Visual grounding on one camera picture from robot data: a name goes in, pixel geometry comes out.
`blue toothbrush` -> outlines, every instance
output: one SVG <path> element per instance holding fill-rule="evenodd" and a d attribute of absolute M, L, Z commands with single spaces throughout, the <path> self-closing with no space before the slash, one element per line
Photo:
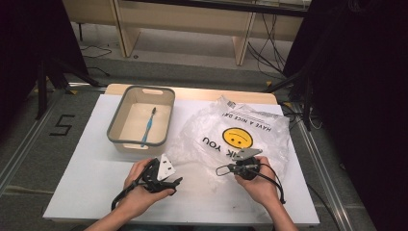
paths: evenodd
<path fill-rule="evenodd" d="M 143 139 L 141 139 L 142 142 L 146 142 L 147 140 L 147 134 L 149 133 L 150 128 L 152 127 L 152 121 L 153 121 L 153 115 L 156 113 L 156 107 L 152 110 L 152 115 L 150 116 L 149 121 L 147 122 L 146 126 L 146 131 L 144 132 Z"/>

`hand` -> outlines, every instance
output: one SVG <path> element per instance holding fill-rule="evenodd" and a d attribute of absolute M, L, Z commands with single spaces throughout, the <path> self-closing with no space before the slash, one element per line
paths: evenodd
<path fill-rule="evenodd" d="M 257 156 L 255 157 L 261 164 L 270 167 L 267 157 Z M 271 169 L 266 166 L 261 165 L 260 173 L 269 177 L 270 179 L 275 179 L 275 174 Z M 244 180 L 239 175 L 235 175 L 237 182 L 243 186 L 244 189 L 249 193 L 253 200 L 266 206 L 267 202 L 279 201 L 278 192 L 276 186 L 271 184 L 267 179 L 263 177 L 256 176 L 252 180 Z"/>
<path fill-rule="evenodd" d="M 260 156 L 255 158 L 261 164 L 270 167 L 267 157 Z M 260 173 L 274 180 L 275 174 L 273 171 L 269 167 L 263 165 L 261 165 Z M 273 225 L 276 230 L 297 230 L 288 212 L 279 200 L 278 191 L 275 185 L 261 176 L 256 176 L 254 179 L 249 181 L 242 179 L 239 175 L 236 175 L 235 179 L 240 185 L 243 186 L 244 189 L 246 189 L 253 200 L 265 207 L 270 215 L 270 218 L 273 220 Z"/>
<path fill-rule="evenodd" d="M 134 163 L 127 176 L 124 188 L 127 188 L 143 171 L 144 167 L 151 161 L 146 159 Z M 174 193 L 173 189 L 161 192 L 148 192 L 143 186 L 137 186 L 130 191 L 116 206 L 116 208 L 102 219 L 87 228 L 87 231 L 114 231 L 123 224 L 143 214 L 152 204 Z"/>
<path fill-rule="evenodd" d="M 147 166 L 151 160 L 152 159 L 146 159 L 133 164 L 125 180 L 124 189 L 138 178 L 144 167 Z M 135 218 L 143 214 L 155 202 L 173 193 L 173 189 L 152 193 L 147 191 L 143 186 L 137 186 L 118 203 L 116 209 L 121 210 L 125 215 L 129 216 L 129 218 Z"/>

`plastic bag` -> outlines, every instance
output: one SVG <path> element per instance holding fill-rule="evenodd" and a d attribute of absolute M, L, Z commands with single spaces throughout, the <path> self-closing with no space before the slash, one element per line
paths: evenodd
<path fill-rule="evenodd" d="M 257 112 L 224 96 L 188 119 L 166 154 L 175 165 L 198 162 L 214 179 L 216 168 L 234 163 L 231 156 L 243 147 L 262 149 L 281 180 L 288 162 L 289 119 Z"/>

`smiley face print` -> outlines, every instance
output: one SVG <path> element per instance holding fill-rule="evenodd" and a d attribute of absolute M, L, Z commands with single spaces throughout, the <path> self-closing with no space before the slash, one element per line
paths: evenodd
<path fill-rule="evenodd" d="M 251 135 L 242 128 L 228 128 L 222 133 L 224 140 L 233 147 L 245 148 L 252 146 Z"/>

